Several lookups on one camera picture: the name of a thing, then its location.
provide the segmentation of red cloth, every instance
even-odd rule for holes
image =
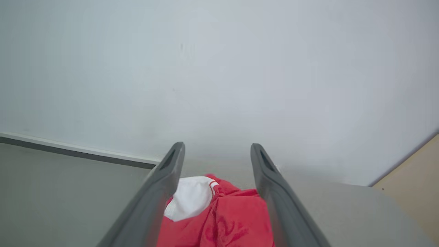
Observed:
[[[198,216],[173,222],[163,217],[157,247],[273,247],[270,218],[256,189],[240,190],[214,175],[215,195]]]

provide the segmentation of floor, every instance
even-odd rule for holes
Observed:
[[[0,246],[96,246],[149,170],[0,143]]]

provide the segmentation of wooden surface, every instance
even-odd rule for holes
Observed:
[[[373,188],[394,198],[439,246],[439,135]]]

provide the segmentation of red and white cloth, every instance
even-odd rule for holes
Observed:
[[[266,203],[255,189],[240,190],[211,174],[180,178],[157,246],[273,247]]]

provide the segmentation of baseboard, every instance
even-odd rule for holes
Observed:
[[[88,148],[10,132],[0,132],[0,143],[145,169],[152,169],[160,163],[160,161],[149,160],[142,156]]]

